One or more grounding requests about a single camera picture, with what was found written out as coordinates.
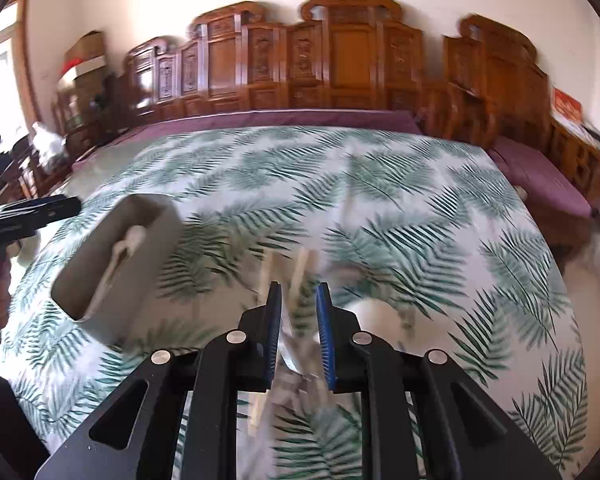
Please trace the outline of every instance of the leaf-patterned bed sheet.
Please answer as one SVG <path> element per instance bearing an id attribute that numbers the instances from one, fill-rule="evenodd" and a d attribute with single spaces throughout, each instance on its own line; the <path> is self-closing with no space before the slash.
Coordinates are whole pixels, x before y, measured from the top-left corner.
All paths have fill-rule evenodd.
<path id="1" fill-rule="evenodd" d="M 186 228 L 124 348 L 106 347 L 49 291 L 86 235 L 135 192 L 172 195 Z M 149 352 L 186 351 L 234 328 L 256 306 L 263 251 L 299 246 L 318 259 L 291 313 L 298 337 L 314 335 L 314 290 L 326 270 L 354 264 L 354 281 L 332 287 L 334 304 L 387 302 L 404 320 L 401 349 L 445 349 L 565 477 L 580 468 L 582 345 L 545 241 L 483 150 L 411 134 L 276 126 L 157 141 L 85 201 L 30 266 L 2 332 L 0 373 L 55 450 Z M 357 399 L 330 407 L 301 397 L 291 392 L 261 421 L 265 436 L 243 428 L 241 477 L 360 476 Z M 249 403 L 240 396 L 241 424 Z M 249 457 L 260 455 L 256 468 Z"/>

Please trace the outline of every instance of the silver screw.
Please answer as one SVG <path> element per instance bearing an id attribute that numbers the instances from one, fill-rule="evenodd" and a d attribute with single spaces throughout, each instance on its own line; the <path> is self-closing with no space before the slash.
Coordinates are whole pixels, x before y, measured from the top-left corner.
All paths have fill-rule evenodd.
<path id="1" fill-rule="evenodd" d="M 432 350 L 428 354 L 429 361 L 431 361 L 435 365 L 443 365 L 446 363 L 447 356 L 446 353 L 442 350 Z"/>
<path id="2" fill-rule="evenodd" d="M 231 330 L 226 335 L 226 340 L 234 345 L 242 343 L 245 339 L 247 339 L 247 335 L 242 330 Z"/>
<path id="3" fill-rule="evenodd" d="M 368 345 L 373 341 L 369 332 L 356 332 L 352 339 L 356 345 Z"/>
<path id="4" fill-rule="evenodd" d="M 151 355 L 151 362 L 154 365 L 163 365 L 171 359 L 171 354 L 166 350 L 157 350 Z"/>

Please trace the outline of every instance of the wooden window frame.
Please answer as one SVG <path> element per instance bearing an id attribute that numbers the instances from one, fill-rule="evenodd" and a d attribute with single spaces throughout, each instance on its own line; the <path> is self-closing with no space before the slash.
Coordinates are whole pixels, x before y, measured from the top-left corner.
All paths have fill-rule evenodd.
<path id="1" fill-rule="evenodd" d="M 0 31 L 0 44 L 11 40 L 11 55 L 13 57 L 13 72 L 16 78 L 20 107 L 24 120 L 32 136 L 33 123 L 40 121 L 40 108 L 31 81 L 29 56 L 27 51 L 27 3 L 28 0 L 9 0 L 4 6 L 18 4 L 16 22 Z"/>

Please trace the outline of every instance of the gray storage box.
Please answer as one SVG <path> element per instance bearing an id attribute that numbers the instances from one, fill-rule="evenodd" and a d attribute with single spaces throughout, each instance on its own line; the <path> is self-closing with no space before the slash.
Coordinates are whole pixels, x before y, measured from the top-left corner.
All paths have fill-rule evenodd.
<path id="1" fill-rule="evenodd" d="M 146 238 L 120 265 L 100 307 L 84 319 L 111 260 L 113 245 L 125 237 L 132 225 L 144 226 Z M 133 194 L 123 198 L 60 272 L 51 288 L 51 298 L 101 343 L 110 345 L 123 340 L 154 291 L 162 264 L 176 247 L 182 227 L 167 195 Z"/>

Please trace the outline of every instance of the purple mattress cover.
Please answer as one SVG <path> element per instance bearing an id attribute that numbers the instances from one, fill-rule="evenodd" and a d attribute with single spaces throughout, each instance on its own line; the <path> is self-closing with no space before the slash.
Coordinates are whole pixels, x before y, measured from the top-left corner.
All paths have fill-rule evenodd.
<path id="1" fill-rule="evenodd" d="M 162 136 L 249 126 L 341 126 L 371 128 L 420 134 L 420 129 L 408 111 L 390 110 L 263 110 L 232 112 L 202 117 L 176 119 L 163 123 L 139 126 L 117 138 L 112 145 L 128 140 L 157 139 Z"/>
<path id="2" fill-rule="evenodd" d="M 541 152 L 506 137 L 498 137 L 489 156 L 528 200 L 575 216 L 591 216 L 591 206 L 573 184 Z"/>

